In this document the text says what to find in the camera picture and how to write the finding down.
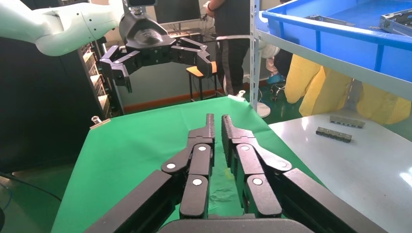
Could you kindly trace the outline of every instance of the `green cloth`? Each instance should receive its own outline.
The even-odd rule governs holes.
[[[215,167],[209,214],[243,214],[221,142],[222,115],[238,128],[252,130],[260,145],[319,180],[257,115],[248,102],[217,98],[111,119],[90,130],[67,185],[52,233],[80,233],[110,210],[142,180],[184,147],[189,130],[205,126],[214,113]],[[178,207],[168,221],[178,219]]]

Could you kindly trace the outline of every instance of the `yellow fabric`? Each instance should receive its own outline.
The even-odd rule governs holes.
[[[363,91],[356,106],[359,114],[379,124],[394,124],[407,119],[411,102],[363,83]]]
[[[321,67],[313,78],[300,105],[302,116],[327,113],[343,108],[351,78],[327,67]]]
[[[306,94],[307,87],[320,68],[321,65],[317,63],[293,55],[285,86],[285,95],[289,103],[296,103]]]

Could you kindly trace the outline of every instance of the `white table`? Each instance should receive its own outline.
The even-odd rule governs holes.
[[[366,124],[336,125],[330,115]],[[412,232],[412,142],[345,110],[269,126],[336,196],[390,233]],[[318,127],[350,134],[352,142],[316,135]]]

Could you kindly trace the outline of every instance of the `robotic arm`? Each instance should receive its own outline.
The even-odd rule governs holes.
[[[212,64],[206,45],[170,38],[142,11],[142,6],[156,3],[157,0],[125,0],[124,4],[122,0],[109,0],[109,5],[78,3],[32,11],[19,0],[0,0],[0,36],[30,42],[45,55],[60,56],[119,27],[125,50],[113,46],[100,60],[111,88],[125,86],[131,93],[131,73],[168,62],[196,65],[205,77],[210,77]]]
[[[0,0],[0,36],[30,42],[45,55],[60,56],[102,38],[119,26],[122,15],[121,0],[33,11],[19,0]]]

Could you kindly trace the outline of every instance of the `black shirt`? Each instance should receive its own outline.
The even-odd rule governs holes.
[[[217,36],[249,35],[249,0],[226,0],[215,10]]]

